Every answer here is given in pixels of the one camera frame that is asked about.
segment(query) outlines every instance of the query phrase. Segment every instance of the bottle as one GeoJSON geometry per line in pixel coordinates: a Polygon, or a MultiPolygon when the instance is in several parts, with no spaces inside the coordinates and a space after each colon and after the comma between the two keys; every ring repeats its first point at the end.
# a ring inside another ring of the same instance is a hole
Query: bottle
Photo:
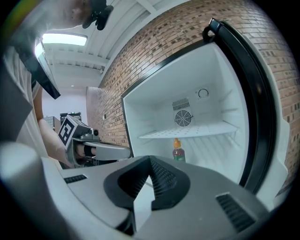
{"type": "Polygon", "coordinates": [[[186,156],[184,150],[181,148],[181,143],[178,138],[175,138],[174,141],[174,150],[173,150],[173,157],[176,161],[186,162],[186,156]]]}

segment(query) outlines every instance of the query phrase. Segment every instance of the refrigerator shelf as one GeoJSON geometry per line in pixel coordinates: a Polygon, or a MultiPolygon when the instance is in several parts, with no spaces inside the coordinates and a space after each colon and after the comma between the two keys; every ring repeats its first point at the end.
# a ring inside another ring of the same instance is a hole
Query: refrigerator shelf
{"type": "Polygon", "coordinates": [[[201,124],[196,126],[187,126],[179,128],[171,128],[162,131],[155,131],[140,136],[141,139],[158,139],[158,138],[187,138],[211,136],[235,132],[236,127],[227,122],[217,122],[210,124],[201,124]]]}

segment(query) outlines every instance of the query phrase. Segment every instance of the refrigerator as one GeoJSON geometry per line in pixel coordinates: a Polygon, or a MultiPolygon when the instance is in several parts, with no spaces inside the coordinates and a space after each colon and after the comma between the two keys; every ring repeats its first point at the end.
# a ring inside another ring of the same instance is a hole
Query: refrigerator
{"type": "Polygon", "coordinates": [[[228,23],[211,19],[202,35],[121,96],[132,156],[173,158],[179,138],[187,164],[224,175],[271,210],[290,132],[274,76],[228,23]]]}

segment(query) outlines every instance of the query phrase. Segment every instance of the temperature dial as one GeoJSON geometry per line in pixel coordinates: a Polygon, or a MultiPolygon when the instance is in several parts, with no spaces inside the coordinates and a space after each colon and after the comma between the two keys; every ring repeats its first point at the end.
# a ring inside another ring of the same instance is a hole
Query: temperature dial
{"type": "Polygon", "coordinates": [[[199,98],[207,98],[209,96],[209,93],[208,93],[207,89],[202,88],[198,91],[198,96],[199,96],[199,98]]]}

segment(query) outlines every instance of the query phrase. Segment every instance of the brick wall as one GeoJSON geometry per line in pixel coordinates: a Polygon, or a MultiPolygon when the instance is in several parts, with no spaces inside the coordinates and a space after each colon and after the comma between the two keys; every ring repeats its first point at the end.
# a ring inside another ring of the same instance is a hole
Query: brick wall
{"type": "Polygon", "coordinates": [[[214,17],[225,20],[250,38],[271,67],[277,81],[284,119],[291,133],[285,164],[294,178],[300,158],[300,81],[293,55],[267,15],[243,0],[192,0],[155,18],[121,50],[100,88],[88,88],[87,115],[103,141],[128,146],[121,94],[138,78],[178,50],[202,39],[214,17]]]}

